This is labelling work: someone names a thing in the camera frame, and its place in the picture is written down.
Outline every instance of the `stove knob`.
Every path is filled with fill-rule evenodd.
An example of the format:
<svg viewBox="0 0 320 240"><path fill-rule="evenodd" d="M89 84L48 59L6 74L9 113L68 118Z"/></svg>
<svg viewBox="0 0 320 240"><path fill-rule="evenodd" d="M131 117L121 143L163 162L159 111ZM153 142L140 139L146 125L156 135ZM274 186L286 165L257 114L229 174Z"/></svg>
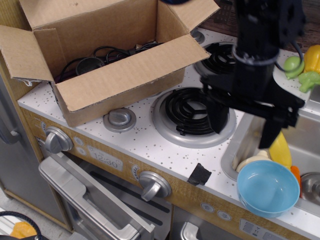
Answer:
<svg viewBox="0 0 320 240"><path fill-rule="evenodd" d="M170 184L160 175L152 171L143 171L139 183L144 188L141 198L146 202L153 197L165 198L172 192Z"/></svg>
<svg viewBox="0 0 320 240"><path fill-rule="evenodd" d="M70 137L55 126L49 126L45 130L45 135L45 149L52 154L71 150L74 146Z"/></svg>
<svg viewBox="0 0 320 240"><path fill-rule="evenodd" d="M104 126L114 133L127 132L135 126L136 122L135 113L128 108L111 110L103 117Z"/></svg>

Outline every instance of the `metal sink basin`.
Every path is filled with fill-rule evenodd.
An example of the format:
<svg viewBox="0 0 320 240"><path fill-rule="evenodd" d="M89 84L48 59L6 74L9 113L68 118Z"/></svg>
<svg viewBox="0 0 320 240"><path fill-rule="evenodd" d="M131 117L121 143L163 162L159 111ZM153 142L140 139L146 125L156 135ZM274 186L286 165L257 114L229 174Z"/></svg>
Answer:
<svg viewBox="0 0 320 240"><path fill-rule="evenodd" d="M239 123L225 154L221 166L226 175L237 180L238 164L259 152L258 145L265 120L245 114ZM282 129L292 156L292 165L300 174L320 173L320 116L301 110L295 127ZM295 205L320 217L320 205L300 198Z"/></svg>

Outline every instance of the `stove burner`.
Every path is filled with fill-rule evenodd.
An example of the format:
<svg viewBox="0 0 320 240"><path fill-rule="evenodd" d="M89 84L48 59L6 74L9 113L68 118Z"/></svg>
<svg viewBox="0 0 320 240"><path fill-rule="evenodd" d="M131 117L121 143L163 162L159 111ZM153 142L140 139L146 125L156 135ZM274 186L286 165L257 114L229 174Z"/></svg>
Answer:
<svg viewBox="0 0 320 240"><path fill-rule="evenodd" d="M173 90L166 98L165 112L171 121L177 124L176 130L181 135L205 135L214 132L209 126L205 98L200 88Z"/></svg>
<svg viewBox="0 0 320 240"><path fill-rule="evenodd" d="M211 56L197 62L195 69L201 76L233 73L236 62L232 57L232 47L230 42L216 42L205 46Z"/></svg>
<svg viewBox="0 0 320 240"><path fill-rule="evenodd" d="M179 88L163 94L154 103L153 123L168 141L191 149L205 149L226 141L236 129L236 113L229 116L220 134L209 126L201 88Z"/></svg>

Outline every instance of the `blue bowl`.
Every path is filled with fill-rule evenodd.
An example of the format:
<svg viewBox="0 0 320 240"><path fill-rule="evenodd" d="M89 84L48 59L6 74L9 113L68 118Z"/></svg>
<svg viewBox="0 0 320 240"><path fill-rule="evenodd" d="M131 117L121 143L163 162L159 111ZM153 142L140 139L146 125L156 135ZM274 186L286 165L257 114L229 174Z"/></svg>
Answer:
<svg viewBox="0 0 320 240"><path fill-rule="evenodd" d="M292 208L299 199L296 177L274 161L254 161L242 168L237 178L241 203L253 214L277 218Z"/></svg>

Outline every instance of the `oven door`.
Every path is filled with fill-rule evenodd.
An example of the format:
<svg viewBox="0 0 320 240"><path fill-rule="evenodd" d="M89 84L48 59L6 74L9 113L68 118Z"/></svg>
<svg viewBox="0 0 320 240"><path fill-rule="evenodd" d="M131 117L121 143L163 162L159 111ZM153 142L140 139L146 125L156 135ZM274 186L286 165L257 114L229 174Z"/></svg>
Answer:
<svg viewBox="0 0 320 240"><path fill-rule="evenodd" d="M155 226L62 152L39 165L40 174L75 210L80 231L90 240L153 240Z"/></svg>

